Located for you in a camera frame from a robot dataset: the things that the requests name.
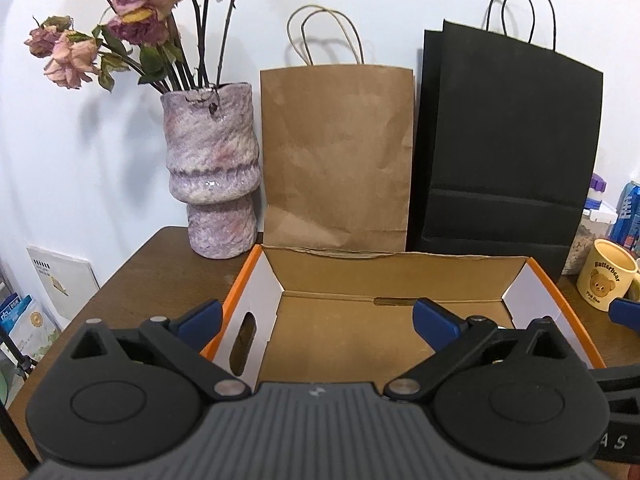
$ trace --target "brown tabletop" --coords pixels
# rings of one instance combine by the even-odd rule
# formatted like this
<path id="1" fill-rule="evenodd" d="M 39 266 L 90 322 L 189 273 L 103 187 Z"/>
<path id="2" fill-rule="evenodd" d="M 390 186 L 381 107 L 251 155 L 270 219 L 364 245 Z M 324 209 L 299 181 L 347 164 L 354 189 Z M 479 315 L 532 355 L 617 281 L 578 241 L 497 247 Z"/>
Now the brown tabletop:
<path id="1" fill-rule="evenodd" d="M 206 300 L 223 300 L 245 257 L 207 260 L 191 250 L 185 228 L 166 227 L 158 231 L 87 303 L 18 393 L 9 412 L 28 442 L 33 444 L 24 422 L 27 402 L 60 350 L 85 320 L 99 317 L 112 328 L 131 328 L 150 316 L 174 318 Z M 559 288 L 607 366 L 640 362 L 640 336 L 636 332 L 611 323 L 605 313 L 589 306 L 571 279 L 561 278 Z M 626 466 L 600 465 L 615 478 L 626 478 Z M 24 475 L 22 465 L 0 438 L 0 478 L 18 480 Z"/>

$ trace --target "textured purple vase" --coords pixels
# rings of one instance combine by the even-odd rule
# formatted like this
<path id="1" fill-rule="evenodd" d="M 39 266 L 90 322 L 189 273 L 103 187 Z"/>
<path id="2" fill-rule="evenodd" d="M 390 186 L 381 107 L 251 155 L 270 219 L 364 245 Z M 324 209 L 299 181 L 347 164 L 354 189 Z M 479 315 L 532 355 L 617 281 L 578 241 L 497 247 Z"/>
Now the textured purple vase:
<path id="1" fill-rule="evenodd" d="M 251 85 L 169 92 L 161 101 L 169 192 L 189 205 L 191 247 L 206 258 L 238 256 L 255 242 L 250 193 L 260 185 Z"/>

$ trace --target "bag handle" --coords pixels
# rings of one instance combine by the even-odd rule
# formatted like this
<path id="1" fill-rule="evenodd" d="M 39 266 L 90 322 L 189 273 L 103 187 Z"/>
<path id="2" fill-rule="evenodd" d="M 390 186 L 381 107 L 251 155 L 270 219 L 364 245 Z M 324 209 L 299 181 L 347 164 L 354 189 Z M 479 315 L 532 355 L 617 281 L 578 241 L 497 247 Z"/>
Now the bag handle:
<path id="1" fill-rule="evenodd" d="M 554 46 L 553 51 L 556 51 L 556 35 L 558 34 L 558 24 L 556 23 L 556 10 L 554 9 L 554 4 L 551 0 L 547 0 L 549 2 L 549 6 L 551 7 L 551 15 L 554 20 Z M 502 3 L 502 23 L 504 24 L 504 6 L 507 4 L 507 0 L 504 0 Z"/>
<path id="2" fill-rule="evenodd" d="M 298 47 L 296 47 L 296 43 L 293 41 L 293 37 L 291 36 L 291 22 L 293 21 L 293 18 L 295 18 L 295 16 L 299 12 L 302 12 L 302 10 L 305 10 L 305 9 L 317 9 L 314 12 L 312 12 L 311 14 L 309 14 L 305 18 L 305 21 L 302 22 L 302 25 L 300 26 L 300 31 L 302 33 L 302 43 L 303 43 L 303 45 L 305 47 L 306 57 L 300 51 L 300 49 Z M 344 37 L 346 38 L 347 43 L 349 44 L 349 48 L 351 49 L 351 52 L 353 53 L 353 55 L 354 55 L 354 57 L 356 59 L 356 63 L 357 64 L 364 64 L 364 53 L 363 53 L 363 49 L 362 49 L 362 41 L 360 40 L 360 35 L 358 34 L 358 31 L 357 31 L 355 25 L 353 24 L 353 22 L 343 12 L 340 12 L 340 10 L 329 9 L 327 7 L 323 7 L 323 6 L 316 5 L 316 4 L 309 4 L 309 5 L 305 5 L 305 6 L 300 7 L 299 9 L 295 10 L 292 13 L 292 15 L 289 17 L 289 20 L 287 21 L 287 35 L 289 37 L 289 43 L 293 47 L 293 50 L 295 51 L 295 53 L 298 54 L 300 59 L 302 61 L 304 61 L 307 66 L 313 65 L 314 62 L 313 62 L 313 59 L 311 57 L 311 52 L 309 51 L 308 43 L 306 41 L 305 25 L 306 25 L 306 22 L 308 22 L 308 20 L 312 16 L 315 16 L 316 14 L 321 14 L 322 12 L 327 12 L 328 14 L 330 14 L 332 16 L 332 18 L 338 23 L 338 25 L 340 25 L 340 28 L 342 29 L 342 33 L 344 34 Z M 340 18 L 338 18 L 338 16 L 343 17 L 351 25 L 351 28 L 353 29 L 353 33 L 355 34 L 356 39 L 358 40 L 358 47 L 360 49 L 360 57 L 358 57 L 358 54 L 356 52 L 356 48 L 353 46 L 353 42 L 351 41 L 351 38 L 349 37 L 346 28 L 344 27 L 344 25 L 342 24 L 342 22 L 341 22 Z"/>
<path id="3" fill-rule="evenodd" d="M 489 32 L 489 20 L 491 19 L 491 8 L 494 6 L 494 1 L 495 0 L 491 0 L 489 2 L 489 9 L 486 12 L 486 28 L 485 30 L 487 32 Z M 533 7 L 533 2 L 531 0 L 529 1 L 529 5 L 531 6 L 531 14 L 533 16 L 533 23 L 531 24 L 531 32 L 529 33 L 529 41 L 527 41 L 527 43 L 531 43 L 531 40 L 533 39 L 533 31 L 536 28 L 536 9 Z M 502 3 L 502 31 L 504 32 L 505 36 L 508 36 L 507 34 L 507 24 L 504 21 L 504 6 L 506 4 L 507 0 L 504 0 Z"/>

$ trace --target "open cardboard box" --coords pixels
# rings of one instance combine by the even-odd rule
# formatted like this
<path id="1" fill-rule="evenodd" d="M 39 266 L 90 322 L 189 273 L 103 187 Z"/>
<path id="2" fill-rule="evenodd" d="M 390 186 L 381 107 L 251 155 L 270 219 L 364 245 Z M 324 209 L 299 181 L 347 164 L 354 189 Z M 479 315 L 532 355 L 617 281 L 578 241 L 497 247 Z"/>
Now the open cardboard box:
<path id="1" fill-rule="evenodd" d="M 507 328 L 551 316 L 589 367 L 604 367 L 532 258 L 358 256 L 255 246 L 223 305 L 222 330 L 202 354 L 254 389 L 262 381 L 366 381 L 382 390 L 433 354 L 412 324 L 415 300 L 428 297 Z"/>

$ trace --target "black bag handle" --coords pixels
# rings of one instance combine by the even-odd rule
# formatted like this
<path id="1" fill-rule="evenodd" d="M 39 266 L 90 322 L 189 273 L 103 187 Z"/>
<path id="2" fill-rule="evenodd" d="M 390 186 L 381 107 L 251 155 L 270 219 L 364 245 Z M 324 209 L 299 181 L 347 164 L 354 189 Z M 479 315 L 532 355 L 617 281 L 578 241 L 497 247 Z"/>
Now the black bag handle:
<path id="1" fill-rule="evenodd" d="M 491 0 L 489 2 L 489 9 L 486 12 L 486 28 L 485 30 L 487 32 L 489 32 L 489 20 L 491 20 L 491 8 L 494 6 L 494 1 L 495 0 Z M 504 21 L 504 6 L 506 4 L 507 0 L 504 0 L 504 2 L 502 3 L 502 31 L 504 32 L 505 36 L 508 36 L 507 34 L 507 25 Z M 531 14 L 533 16 L 533 23 L 531 24 L 531 32 L 529 33 L 529 41 L 527 43 L 531 43 L 531 40 L 533 39 L 533 30 L 536 28 L 536 9 L 534 9 L 533 7 L 533 2 L 531 0 L 529 0 L 529 5 L 531 6 Z"/>
<path id="2" fill-rule="evenodd" d="M 549 2 L 549 6 L 551 7 L 551 14 L 553 16 L 553 20 L 554 20 L 554 47 L 553 47 L 553 51 L 556 51 L 556 35 L 558 33 L 558 24 L 556 23 L 556 10 L 554 9 L 554 4 L 551 3 L 551 0 L 547 0 Z M 504 0 L 504 2 L 502 3 L 502 26 L 504 26 L 504 6 L 507 4 L 507 0 Z"/>

